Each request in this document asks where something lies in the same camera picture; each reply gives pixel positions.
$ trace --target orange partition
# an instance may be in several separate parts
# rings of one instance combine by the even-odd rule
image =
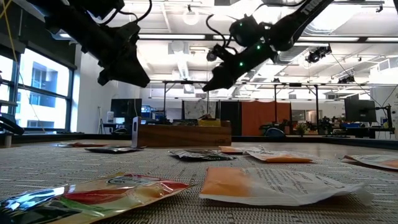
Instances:
[[[277,122],[290,121],[290,103],[277,103]],[[242,102],[242,136],[260,136],[261,125],[275,121],[275,101]]]

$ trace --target desk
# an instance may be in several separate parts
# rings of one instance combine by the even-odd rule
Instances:
[[[376,138],[376,131],[390,131],[387,128],[376,128],[376,127],[369,127],[369,128],[347,128],[346,133],[347,135],[353,135],[356,138],[363,138],[369,137],[371,139]]]
[[[112,145],[131,143],[79,141],[108,142]],[[171,157],[169,149],[164,148],[147,148],[129,154],[97,154],[83,148],[56,147],[55,143],[24,145],[0,150],[0,199],[25,191],[74,184],[126,172],[163,177],[196,186],[100,223],[296,224],[395,223],[398,220],[398,173],[344,164],[338,160],[344,154],[397,154],[396,151],[317,143],[233,144],[236,147],[258,145],[270,150],[311,154],[316,164],[265,164],[250,156],[237,156],[233,161],[184,162]],[[365,182],[369,185],[367,189],[376,195],[369,207],[361,205],[354,195],[330,198],[301,207],[254,207],[204,200],[198,195],[209,166],[283,168],[316,172],[344,183]]]

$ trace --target colorful snack bag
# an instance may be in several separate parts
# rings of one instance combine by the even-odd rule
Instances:
[[[126,174],[10,197],[0,202],[1,223],[93,223],[175,195],[189,185]]]
[[[247,153],[265,162],[312,162],[312,159],[304,158],[287,151],[264,151],[262,153],[247,151]]]
[[[366,155],[366,156],[349,156],[345,155],[344,159],[351,159],[363,164],[398,170],[398,156],[392,155]]]
[[[232,146],[218,146],[222,153],[225,154],[244,154],[247,151],[262,152],[261,147],[232,147]]]
[[[356,192],[369,205],[373,195],[364,187],[282,169],[209,167],[199,197],[248,205],[300,206]]]

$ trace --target orange packet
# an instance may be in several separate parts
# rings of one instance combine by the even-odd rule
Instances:
[[[349,156],[345,155],[344,159],[351,159],[363,164],[377,166],[387,169],[398,170],[398,156],[392,155],[365,155],[365,156]]]
[[[218,146],[222,153],[225,154],[244,154],[247,151],[262,152],[263,149],[259,147],[232,147],[232,146]]]
[[[312,162],[312,159],[304,158],[291,152],[281,151],[281,152],[247,152],[250,156],[255,157],[264,162]]]

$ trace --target white packet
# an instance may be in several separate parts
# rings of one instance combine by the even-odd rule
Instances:
[[[373,194],[365,184],[341,182],[305,172],[282,169],[209,167],[200,198],[248,205],[300,206],[356,192],[370,205]]]
[[[398,156],[393,155],[365,155],[350,156],[345,155],[344,159],[355,160],[363,164],[398,170]]]

